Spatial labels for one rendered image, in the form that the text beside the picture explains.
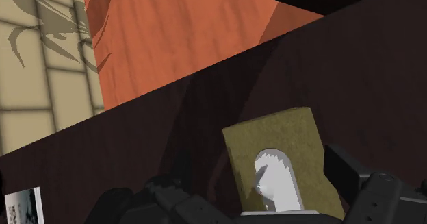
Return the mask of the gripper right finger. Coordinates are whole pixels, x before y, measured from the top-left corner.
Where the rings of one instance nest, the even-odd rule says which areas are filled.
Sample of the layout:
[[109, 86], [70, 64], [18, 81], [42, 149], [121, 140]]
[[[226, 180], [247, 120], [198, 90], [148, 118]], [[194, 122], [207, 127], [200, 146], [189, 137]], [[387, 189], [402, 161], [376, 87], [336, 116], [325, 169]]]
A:
[[427, 224], [427, 179], [413, 188], [337, 145], [324, 147], [324, 175], [349, 205], [342, 224]]

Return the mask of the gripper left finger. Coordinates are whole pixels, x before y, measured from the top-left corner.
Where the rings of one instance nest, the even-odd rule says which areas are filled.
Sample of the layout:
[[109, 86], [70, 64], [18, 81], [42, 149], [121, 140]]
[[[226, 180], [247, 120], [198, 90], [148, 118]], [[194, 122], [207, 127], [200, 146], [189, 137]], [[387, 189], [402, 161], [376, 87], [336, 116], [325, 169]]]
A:
[[177, 179], [159, 175], [140, 192], [113, 188], [104, 192], [85, 224], [237, 224], [208, 201], [189, 195]]

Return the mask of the olive box with white arch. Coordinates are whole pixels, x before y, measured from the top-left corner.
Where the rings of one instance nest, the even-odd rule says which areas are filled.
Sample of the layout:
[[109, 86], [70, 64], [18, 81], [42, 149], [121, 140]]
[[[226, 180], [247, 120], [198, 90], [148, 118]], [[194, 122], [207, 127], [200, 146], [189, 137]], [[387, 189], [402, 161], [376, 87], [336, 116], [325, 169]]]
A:
[[310, 108], [292, 108], [222, 131], [244, 212], [317, 211], [344, 217], [324, 175], [324, 148]]

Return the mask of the white framed grey picture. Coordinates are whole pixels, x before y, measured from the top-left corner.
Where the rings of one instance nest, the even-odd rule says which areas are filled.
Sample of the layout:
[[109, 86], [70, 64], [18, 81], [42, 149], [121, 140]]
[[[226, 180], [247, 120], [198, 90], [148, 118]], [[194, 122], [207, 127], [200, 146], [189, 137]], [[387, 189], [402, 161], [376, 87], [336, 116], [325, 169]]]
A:
[[40, 188], [7, 194], [5, 213], [7, 224], [44, 224]]

